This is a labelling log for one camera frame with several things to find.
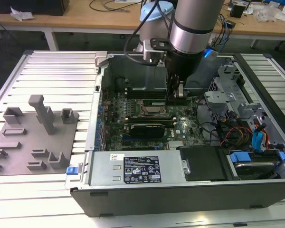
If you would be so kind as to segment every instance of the black box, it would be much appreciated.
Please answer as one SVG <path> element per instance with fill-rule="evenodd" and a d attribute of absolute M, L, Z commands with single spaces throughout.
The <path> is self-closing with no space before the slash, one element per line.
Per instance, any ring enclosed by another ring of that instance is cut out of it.
<path fill-rule="evenodd" d="M 0 0 L 0 13 L 10 13 L 10 7 L 21 12 L 62 16 L 69 0 Z"/>
<path fill-rule="evenodd" d="M 232 5 L 230 16 L 234 18 L 241 18 L 246 6 Z"/>

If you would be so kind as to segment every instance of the gray floor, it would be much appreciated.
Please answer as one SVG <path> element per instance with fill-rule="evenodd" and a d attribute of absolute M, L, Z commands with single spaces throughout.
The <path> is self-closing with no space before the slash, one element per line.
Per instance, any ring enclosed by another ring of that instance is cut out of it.
<path fill-rule="evenodd" d="M 0 40 L 0 89 L 21 57 L 23 50 L 48 50 L 46 40 L 42 38 L 41 32 L 13 31 L 12 36 L 2 31 Z M 60 50 L 108 50 L 122 51 L 125 39 L 119 35 L 110 34 L 88 34 L 88 43 L 85 42 L 84 34 L 56 33 Z M 258 43 L 256 49 L 250 48 L 252 40 L 230 39 L 223 53 L 269 53 L 285 69 L 285 44 L 279 51 L 274 51 L 279 41 L 264 40 Z M 132 40 L 130 50 L 138 43 L 138 38 Z"/>

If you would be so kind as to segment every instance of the white sticker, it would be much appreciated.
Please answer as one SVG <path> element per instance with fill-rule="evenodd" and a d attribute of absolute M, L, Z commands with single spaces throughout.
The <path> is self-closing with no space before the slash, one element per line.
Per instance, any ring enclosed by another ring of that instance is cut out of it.
<path fill-rule="evenodd" d="M 111 153 L 110 154 L 111 161 L 123 161 L 124 160 L 124 153 Z"/>

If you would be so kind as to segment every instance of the table leg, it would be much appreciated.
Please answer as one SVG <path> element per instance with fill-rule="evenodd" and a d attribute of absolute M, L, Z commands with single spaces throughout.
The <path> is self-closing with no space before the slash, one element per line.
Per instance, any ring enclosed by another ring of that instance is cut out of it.
<path fill-rule="evenodd" d="M 47 44 L 50 51 L 58 51 L 59 48 L 54 32 L 49 30 L 49 31 L 44 31 L 44 34 L 46 35 Z"/>
<path fill-rule="evenodd" d="M 259 39 L 254 39 L 254 40 L 252 41 L 250 47 L 253 48 L 253 49 L 255 49 L 258 42 L 259 42 Z"/>

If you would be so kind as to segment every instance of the red cable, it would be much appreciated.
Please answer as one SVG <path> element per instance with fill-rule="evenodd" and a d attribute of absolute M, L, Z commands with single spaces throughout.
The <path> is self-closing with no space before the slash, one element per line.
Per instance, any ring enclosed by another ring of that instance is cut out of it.
<path fill-rule="evenodd" d="M 233 127 L 233 128 L 231 128 L 230 131 L 227 133 L 225 139 L 230 135 L 230 133 L 232 132 L 233 129 L 237 129 L 237 128 L 245 129 L 245 130 L 249 131 L 249 133 L 252 134 L 252 132 L 251 132 L 251 130 L 250 130 L 249 128 L 246 128 L 246 127 Z"/>

